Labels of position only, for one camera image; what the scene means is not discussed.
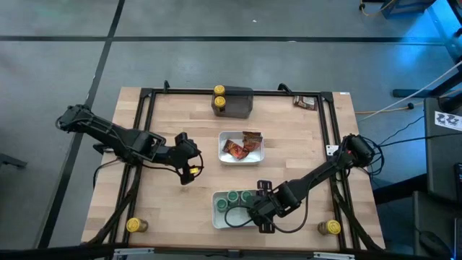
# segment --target small green cup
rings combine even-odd
[[[243,191],[240,193],[240,203],[243,205],[243,206],[247,206],[248,205],[248,198],[252,196],[252,193],[250,191]]]
[[[227,198],[230,207],[237,206],[239,204],[239,193],[237,191],[229,191]]]
[[[217,207],[218,212],[226,212],[228,208],[228,201],[226,199],[220,198],[215,201],[215,206]]]

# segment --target wooden table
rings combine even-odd
[[[113,122],[133,126],[140,89],[123,87]],[[341,137],[358,134],[349,93],[335,92],[334,103]],[[260,234],[256,227],[215,229],[212,225],[212,194],[215,191],[256,189],[260,179],[274,186],[300,178],[326,161],[318,111],[294,107],[291,97],[255,96],[253,111],[247,120],[217,118],[210,108],[210,95],[156,95],[150,131],[163,135],[167,145],[182,131],[197,143],[204,157],[204,171],[193,183],[180,185],[176,174],[144,168],[136,202],[135,217],[147,220],[145,233],[133,233],[131,246],[156,248],[225,248],[278,251],[338,251],[337,237],[321,235],[316,226],[334,218],[328,181],[313,188],[309,197],[309,215],[304,228],[293,234]],[[224,130],[262,131],[265,136],[265,159],[256,166],[221,165],[217,157],[218,134]],[[102,163],[113,160],[104,155]],[[99,172],[82,241],[96,235],[113,213],[123,163]],[[364,229],[384,247],[380,223],[367,175],[353,169],[349,186],[354,212]],[[275,218],[284,229],[297,227],[304,206],[285,218]],[[116,241],[121,241],[125,216],[122,216]],[[343,216],[348,247],[351,247],[348,222]]]

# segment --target white cable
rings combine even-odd
[[[415,92],[414,94],[409,95],[409,96],[407,96],[407,97],[405,97],[405,98],[403,98],[403,99],[401,99],[401,100],[398,100],[398,101],[396,101],[395,103],[389,105],[388,107],[382,108],[382,109],[380,109],[379,111],[373,113],[372,115],[366,116],[365,118],[363,118],[363,119],[361,119],[361,120],[358,120],[358,122],[364,121],[364,120],[368,119],[369,117],[375,116],[375,115],[377,115],[378,113],[380,113],[380,112],[382,112],[382,111],[384,111],[384,110],[387,110],[387,109],[391,108],[391,107],[394,106],[394,105],[397,105],[397,104],[399,104],[399,103],[401,103],[401,102],[403,102],[403,101],[405,101],[405,100],[408,100],[409,98],[414,97],[415,95],[417,95],[417,94],[419,94],[420,92],[426,90],[428,87],[430,87],[431,85],[433,85],[435,82],[437,82],[438,80],[440,80],[441,78],[443,78],[444,76],[446,76],[449,72],[453,71],[455,68],[457,68],[457,66],[459,66],[459,65],[461,65],[461,64],[462,64],[462,61],[459,61],[459,63],[457,63],[456,65],[454,65],[454,67],[450,68],[450,69],[449,69],[447,72],[445,72],[443,75],[439,76],[437,79],[433,80],[432,82],[430,82],[430,84],[428,84],[427,86],[425,86],[425,87],[423,87],[422,89],[418,90],[418,91]]]

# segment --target gray floor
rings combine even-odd
[[[0,35],[106,36],[117,3],[0,0]],[[428,12],[384,19],[365,17],[357,7],[353,0],[126,0],[116,35],[440,37]],[[379,7],[367,5],[369,12]],[[434,8],[446,36],[457,30],[447,8],[443,0]],[[29,162],[24,170],[2,167],[0,172],[1,249],[35,245],[71,140],[71,134],[54,128],[54,120],[67,105],[85,101],[103,44],[0,41],[0,152]],[[370,111],[394,102],[392,89],[423,87],[453,65],[446,48],[436,45],[117,42],[110,49],[93,111],[111,118],[122,86],[160,87],[165,79],[172,87],[224,84],[273,90],[284,82],[293,90],[351,92],[355,110]],[[359,123],[359,129],[381,142],[421,115],[422,106],[380,114]],[[423,134],[420,121],[396,139]],[[80,242],[92,173],[101,158],[91,148],[94,143],[89,137],[82,142],[51,246]],[[390,147],[385,156],[381,186],[426,171],[424,142]],[[387,245],[405,251],[411,228],[393,221],[391,210],[411,219],[409,200],[379,207]]]

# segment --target yellow cap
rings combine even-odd
[[[341,230],[340,223],[338,223],[336,220],[329,220],[326,223],[326,227],[327,227],[327,232],[329,232],[330,234],[334,234],[334,235],[339,234]]]
[[[136,218],[132,217],[130,220],[127,221],[127,231],[129,232],[136,232],[139,230],[139,226],[141,225],[141,221]]]
[[[190,173],[190,174],[194,174],[194,173],[198,173],[198,172],[199,172],[199,168],[197,168],[197,167],[196,167],[196,168],[191,168],[191,169],[189,170],[189,173]]]
[[[225,86],[217,85],[214,88],[215,95],[223,95],[225,93]]]
[[[226,104],[226,100],[224,97],[216,97],[215,98],[215,106],[218,108],[224,107]]]

